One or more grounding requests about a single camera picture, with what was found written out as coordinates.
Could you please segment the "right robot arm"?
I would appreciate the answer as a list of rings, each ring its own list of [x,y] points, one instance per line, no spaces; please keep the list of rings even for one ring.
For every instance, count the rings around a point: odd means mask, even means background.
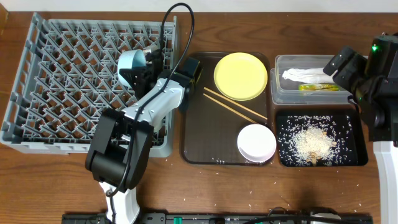
[[[350,92],[377,161],[381,222],[397,223],[397,34],[373,39],[368,57],[343,47],[323,72]]]

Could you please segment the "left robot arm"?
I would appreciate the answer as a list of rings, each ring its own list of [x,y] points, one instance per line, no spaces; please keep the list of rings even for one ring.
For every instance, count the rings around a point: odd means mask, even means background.
[[[99,117],[85,167],[103,189],[108,223],[135,223],[140,207],[136,187],[147,167],[153,134],[174,109],[185,110],[202,67],[195,58],[182,68],[165,70],[161,52],[128,50],[118,60],[118,78],[138,101],[120,111],[108,108]]]

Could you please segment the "white napkin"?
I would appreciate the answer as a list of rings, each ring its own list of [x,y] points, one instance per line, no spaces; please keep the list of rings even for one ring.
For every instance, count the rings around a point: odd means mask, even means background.
[[[282,78],[306,84],[333,83],[332,76],[323,72],[323,68],[290,68],[283,72]]]

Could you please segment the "pink white bowl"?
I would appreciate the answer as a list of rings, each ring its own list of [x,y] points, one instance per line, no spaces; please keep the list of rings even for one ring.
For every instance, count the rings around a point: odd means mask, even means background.
[[[251,162],[266,162],[276,151],[274,133],[261,124],[250,124],[240,130],[237,147],[243,157]]]

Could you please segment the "light blue bowl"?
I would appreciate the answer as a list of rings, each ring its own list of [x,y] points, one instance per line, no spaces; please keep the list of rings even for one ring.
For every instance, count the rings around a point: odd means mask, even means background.
[[[139,67],[146,67],[146,57],[142,50],[128,50],[124,51],[118,60],[118,78],[119,81],[126,87],[131,87],[127,80],[122,76],[122,69],[135,69]]]

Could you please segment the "rice and food scraps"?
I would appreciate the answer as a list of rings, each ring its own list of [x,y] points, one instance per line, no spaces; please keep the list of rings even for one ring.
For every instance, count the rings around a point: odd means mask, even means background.
[[[353,124],[345,114],[280,116],[277,125],[279,157],[287,167],[358,163]]]

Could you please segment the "green snack wrapper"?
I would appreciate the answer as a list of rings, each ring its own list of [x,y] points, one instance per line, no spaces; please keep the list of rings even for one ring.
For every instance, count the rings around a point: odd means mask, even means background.
[[[298,86],[298,89],[300,91],[339,91],[340,88],[338,85],[333,85],[333,84],[327,84],[327,83],[322,83],[322,84],[302,84]]]

